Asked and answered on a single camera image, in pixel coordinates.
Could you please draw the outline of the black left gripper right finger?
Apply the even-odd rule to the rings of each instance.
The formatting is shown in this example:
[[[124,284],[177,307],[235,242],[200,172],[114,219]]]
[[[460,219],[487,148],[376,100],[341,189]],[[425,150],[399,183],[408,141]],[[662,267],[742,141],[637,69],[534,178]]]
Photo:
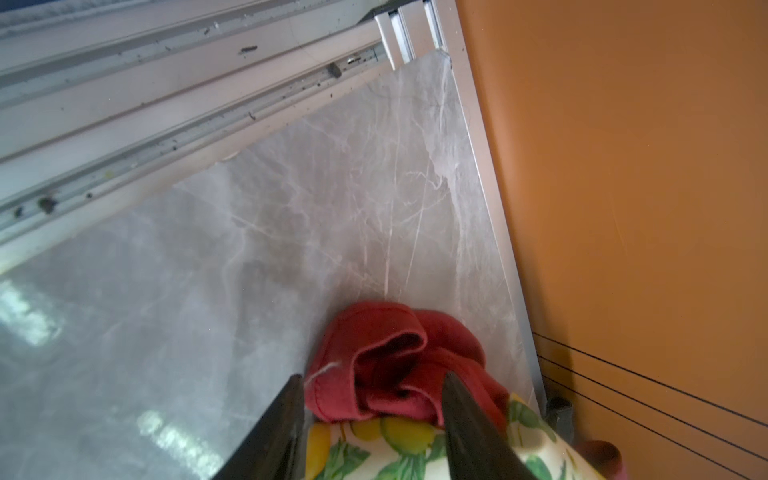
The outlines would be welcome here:
[[[535,479],[453,372],[444,377],[441,405],[451,479]]]

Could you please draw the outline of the red shirt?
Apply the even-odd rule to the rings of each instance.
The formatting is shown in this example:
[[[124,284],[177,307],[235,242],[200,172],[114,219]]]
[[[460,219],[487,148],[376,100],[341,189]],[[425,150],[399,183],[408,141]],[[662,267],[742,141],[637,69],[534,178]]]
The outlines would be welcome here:
[[[461,379],[508,442],[507,408],[513,394],[487,372],[477,338],[459,320],[434,310],[391,302],[348,307],[324,333],[310,365],[305,402],[314,423],[404,417],[444,431],[441,391],[449,372]],[[601,479],[627,477],[613,444],[570,446]]]

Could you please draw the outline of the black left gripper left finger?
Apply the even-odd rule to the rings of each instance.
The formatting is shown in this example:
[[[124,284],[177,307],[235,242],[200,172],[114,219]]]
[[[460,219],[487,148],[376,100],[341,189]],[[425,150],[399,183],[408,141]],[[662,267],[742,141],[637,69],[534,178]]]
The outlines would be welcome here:
[[[299,479],[304,420],[304,381],[294,374],[213,479]]]

